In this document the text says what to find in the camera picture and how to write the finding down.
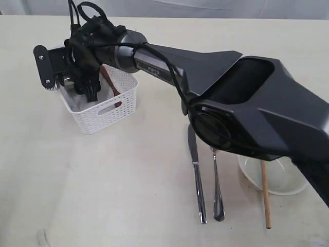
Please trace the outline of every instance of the white table surface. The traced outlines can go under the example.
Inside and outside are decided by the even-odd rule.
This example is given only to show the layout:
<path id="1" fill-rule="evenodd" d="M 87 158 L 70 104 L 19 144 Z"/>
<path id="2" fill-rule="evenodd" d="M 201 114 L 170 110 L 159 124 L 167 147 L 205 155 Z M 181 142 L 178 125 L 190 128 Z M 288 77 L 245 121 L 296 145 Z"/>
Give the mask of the white table surface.
<path id="1" fill-rule="evenodd" d="M 112 18 L 150 43 L 194 51 L 237 50 L 282 60 L 329 101 L 329 21 Z M 218 155 L 226 219 L 212 219 L 212 156 L 198 140 L 208 224 L 197 212 L 188 119 L 171 87 L 146 73 L 136 113 L 101 132 L 78 129 L 59 95 L 40 84 L 32 50 L 69 36 L 67 17 L 0 16 L 0 246 L 36 246 L 45 229 L 63 246 L 329 246 L 329 209 L 312 189 L 262 194 Z"/>

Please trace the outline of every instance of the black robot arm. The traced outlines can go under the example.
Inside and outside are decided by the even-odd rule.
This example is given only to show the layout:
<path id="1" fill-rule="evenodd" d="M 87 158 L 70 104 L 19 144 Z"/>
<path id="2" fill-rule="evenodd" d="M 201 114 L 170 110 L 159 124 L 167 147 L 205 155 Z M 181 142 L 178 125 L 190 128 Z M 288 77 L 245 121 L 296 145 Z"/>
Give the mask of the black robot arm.
<path id="1" fill-rule="evenodd" d="M 86 17 L 84 5 L 95 5 L 78 6 Z M 143 70 L 177 88 L 183 114 L 205 143 L 267 161 L 288 156 L 329 205 L 329 105 L 298 84 L 279 60 L 151 45 L 97 11 L 100 16 L 85 18 L 65 47 L 34 49 L 44 87 L 56 89 L 71 77 L 93 101 L 102 64 L 127 73 Z"/>

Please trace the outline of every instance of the plastic basket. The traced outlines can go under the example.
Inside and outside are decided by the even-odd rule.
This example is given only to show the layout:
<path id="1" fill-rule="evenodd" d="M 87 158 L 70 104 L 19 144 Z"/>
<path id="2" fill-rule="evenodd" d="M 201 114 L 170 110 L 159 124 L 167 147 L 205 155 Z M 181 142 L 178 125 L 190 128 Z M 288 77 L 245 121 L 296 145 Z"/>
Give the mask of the plastic basket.
<path id="1" fill-rule="evenodd" d="M 78 126 L 85 134 L 93 134 L 130 115 L 136 111 L 138 81 L 131 74 L 127 74 L 113 67 L 106 68 L 113 84 L 119 88 L 120 95 L 85 109 L 76 111 L 77 106 L 70 97 L 65 87 L 60 87 L 59 92 L 72 114 Z M 115 107 L 115 103 L 122 102 L 121 106 Z"/>

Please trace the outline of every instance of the wooden chopstick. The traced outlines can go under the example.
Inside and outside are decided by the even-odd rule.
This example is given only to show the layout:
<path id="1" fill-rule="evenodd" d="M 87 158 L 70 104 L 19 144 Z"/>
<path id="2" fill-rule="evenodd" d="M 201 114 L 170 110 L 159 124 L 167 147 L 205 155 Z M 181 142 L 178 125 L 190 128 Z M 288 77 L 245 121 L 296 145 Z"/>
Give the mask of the wooden chopstick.
<path id="1" fill-rule="evenodd" d="M 265 219 L 266 228 L 271 229 L 271 214 L 269 210 L 269 199 L 268 199 L 268 186 L 267 186 L 267 172 L 265 161 L 261 161 L 262 164 L 262 176 L 263 176 L 263 196 L 264 196 L 264 206 L 265 206 Z"/>

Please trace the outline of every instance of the metal utensil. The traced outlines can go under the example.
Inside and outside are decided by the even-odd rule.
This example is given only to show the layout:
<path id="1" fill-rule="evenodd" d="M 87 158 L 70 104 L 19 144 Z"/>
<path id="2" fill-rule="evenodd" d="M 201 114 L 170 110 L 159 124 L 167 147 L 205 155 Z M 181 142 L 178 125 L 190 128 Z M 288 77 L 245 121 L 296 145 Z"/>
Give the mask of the metal utensil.
<path id="1" fill-rule="evenodd" d="M 191 125 L 189 125 L 187 131 L 188 131 L 187 135 L 188 135 L 189 148 L 190 148 L 190 153 L 191 153 L 191 157 L 192 157 L 192 164 L 193 164 L 193 168 L 194 168 L 196 196 L 197 196 L 200 220 L 201 220 L 202 224 L 206 224 L 207 223 L 206 208 L 205 208 L 204 193 L 202 190 L 202 182 L 201 182 L 200 169 L 199 169 L 199 158 L 197 155 L 195 132 Z"/>
<path id="2" fill-rule="evenodd" d="M 211 148 L 214 156 L 214 169 L 215 169 L 215 200 L 214 200 L 214 219 L 216 221 L 223 221 L 225 218 L 223 199 L 220 187 L 220 180 L 218 178 L 217 160 L 216 154 L 217 150 Z"/>

